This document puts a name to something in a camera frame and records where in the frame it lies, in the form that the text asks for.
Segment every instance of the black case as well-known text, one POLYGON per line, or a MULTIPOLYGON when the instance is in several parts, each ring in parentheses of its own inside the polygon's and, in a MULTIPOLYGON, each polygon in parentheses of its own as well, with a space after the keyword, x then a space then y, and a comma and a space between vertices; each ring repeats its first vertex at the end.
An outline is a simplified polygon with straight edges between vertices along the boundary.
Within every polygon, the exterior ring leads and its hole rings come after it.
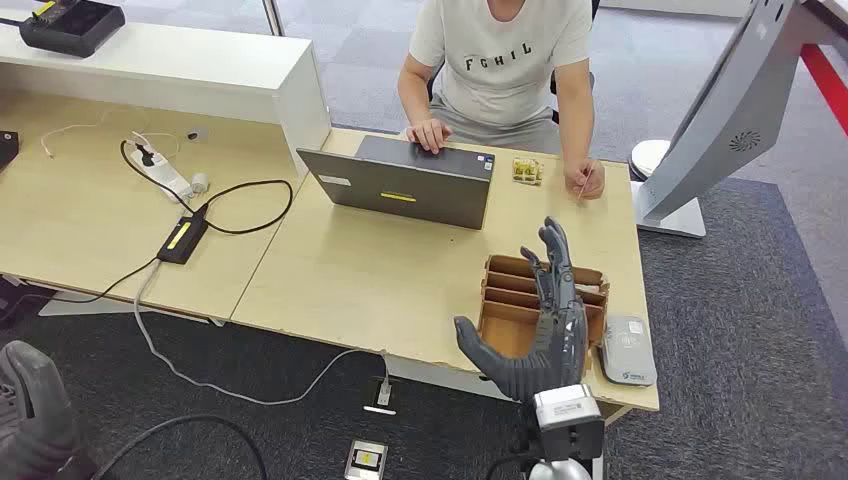
POLYGON ((86 58, 124 24, 121 7, 77 0, 57 3, 19 28, 30 47, 86 58))

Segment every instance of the gray carpet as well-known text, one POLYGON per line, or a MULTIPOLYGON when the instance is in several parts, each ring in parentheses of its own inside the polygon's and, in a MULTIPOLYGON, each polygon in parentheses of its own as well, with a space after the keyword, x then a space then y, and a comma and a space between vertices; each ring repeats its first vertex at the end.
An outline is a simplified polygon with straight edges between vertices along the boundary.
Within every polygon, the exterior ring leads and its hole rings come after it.
MULTIPOLYGON (((662 410, 608 430, 607 478, 844 479, 848 354, 779 191, 729 179, 703 204, 704 240, 640 235, 662 410)), ((303 403, 266 408, 171 376, 129 315, 29 317, 0 342, 24 339, 55 359, 100 461, 146 427, 213 412, 252 432, 271 478, 340 478, 350 441, 362 437, 390 445, 387 479, 471 480, 512 432, 513 405, 415 382, 398 389, 397 417, 363 412, 363 379, 382 374, 371 355, 342 360, 303 403), (463 421, 447 421, 448 411, 463 421)), ((299 393, 337 352, 232 325, 147 318, 184 371, 262 398, 299 393)), ((208 426, 158 437, 115 473, 257 478, 236 437, 208 426)))

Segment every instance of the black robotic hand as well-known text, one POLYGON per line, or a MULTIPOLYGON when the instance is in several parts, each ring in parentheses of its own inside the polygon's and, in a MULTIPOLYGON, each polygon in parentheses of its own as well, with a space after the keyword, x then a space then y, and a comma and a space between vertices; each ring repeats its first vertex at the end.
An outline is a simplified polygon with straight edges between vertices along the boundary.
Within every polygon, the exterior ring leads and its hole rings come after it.
POLYGON ((541 310, 533 348, 526 357, 505 358, 483 343, 468 318, 454 318, 456 340, 465 356, 504 395, 526 403, 536 393, 580 383, 586 352, 586 314, 577 296, 565 232, 548 217, 539 238, 548 247, 550 269, 532 251, 521 248, 536 275, 541 310))

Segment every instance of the white desk shelf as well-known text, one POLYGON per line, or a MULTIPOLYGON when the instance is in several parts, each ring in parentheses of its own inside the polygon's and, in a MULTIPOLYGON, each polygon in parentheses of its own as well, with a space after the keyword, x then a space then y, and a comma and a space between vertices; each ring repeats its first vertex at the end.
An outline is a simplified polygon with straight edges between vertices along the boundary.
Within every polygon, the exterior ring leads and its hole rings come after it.
POLYGON ((296 38, 128 23, 81 59, 30 48, 3 26, 0 88, 279 123, 301 173, 294 149, 319 149, 330 129, 312 41, 296 38))

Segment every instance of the man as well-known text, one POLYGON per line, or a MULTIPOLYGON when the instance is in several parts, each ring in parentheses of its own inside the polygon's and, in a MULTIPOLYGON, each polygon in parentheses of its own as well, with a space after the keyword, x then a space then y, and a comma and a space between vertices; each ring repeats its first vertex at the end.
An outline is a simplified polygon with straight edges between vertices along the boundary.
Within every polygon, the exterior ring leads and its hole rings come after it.
POLYGON ((407 137, 433 153, 450 136, 561 153, 568 190, 600 197, 604 167, 589 159, 591 25, 590 0, 424 0, 398 79, 407 137), (442 92, 431 103, 427 82, 442 62, 442 92), (551 72, 559 128, 548 107, 551 72))

